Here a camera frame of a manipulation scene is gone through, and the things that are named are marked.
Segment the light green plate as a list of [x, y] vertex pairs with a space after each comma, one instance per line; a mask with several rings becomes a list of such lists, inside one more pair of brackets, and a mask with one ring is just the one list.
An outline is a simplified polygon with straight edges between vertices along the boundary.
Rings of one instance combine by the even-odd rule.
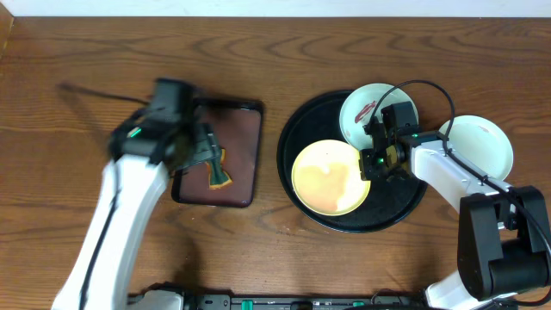
[[358, 151], [381, 149], [389, 145], [381, 112], [387, 106], [410, 102], [415, 121], [418, 121], [418, 111], [414, 101], [401, 89], [390, 93], [374, 112], [378, 101], [392, 87], [391, 84], [367, 84], [354, 90], [345, 99], [340, 110], [339, 126], [346, 142]]
[[493, 122], [476, 115], [454, 118], [449, 142], [464, 158], [495, 179], [510, 174], [514, 154], [507, 135]]

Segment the green yellow sponge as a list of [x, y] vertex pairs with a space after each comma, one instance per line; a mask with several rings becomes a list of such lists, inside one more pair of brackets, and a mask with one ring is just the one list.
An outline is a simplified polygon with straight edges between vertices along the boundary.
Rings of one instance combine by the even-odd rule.
[[225, 158], [226, 150], [222, 148], [218, 157], [212, 158], [206, 162], [208, 171], [208, 187], [210, 189], [221, 189], [232, 184], [232, 178], [222, 167]]

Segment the yellow plate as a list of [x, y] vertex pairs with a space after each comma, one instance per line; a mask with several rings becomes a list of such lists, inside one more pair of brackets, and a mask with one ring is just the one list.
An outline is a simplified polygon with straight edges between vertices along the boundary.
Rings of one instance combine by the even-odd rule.
[[306, 146], [291, 170], [294, 193], [316, 214], [340, 216], [368, 197], [371, 182], [361, 178], [360, 152], [346, 142], [324, 139]]

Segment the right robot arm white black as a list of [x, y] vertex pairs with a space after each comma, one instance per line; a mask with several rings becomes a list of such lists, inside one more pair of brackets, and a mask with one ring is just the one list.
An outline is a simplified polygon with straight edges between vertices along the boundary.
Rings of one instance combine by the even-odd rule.
[[424, 291], [428, 307], [520, 307], [517, 294], [550, 285], [550, 227], [545, 199], [533, 186], [488, 176], [453, 149], [446, 133], [418, 125], [369, 124], [362, 178], [406, 172], [459, 214], [457, 270]]

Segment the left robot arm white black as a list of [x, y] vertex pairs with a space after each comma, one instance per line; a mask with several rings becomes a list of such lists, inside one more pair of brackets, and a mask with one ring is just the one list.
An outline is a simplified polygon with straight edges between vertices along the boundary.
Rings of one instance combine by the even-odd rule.
[[144, 109], [111, 134], [112, 158], [77, 261], [53, 302], [55, 309], [183, 309], [184, 292], [168, 284], [128, 294], [139, 246], [169, 183], [167, 161], [183, 154], [183, 168], [220, 155], [207, 123]]

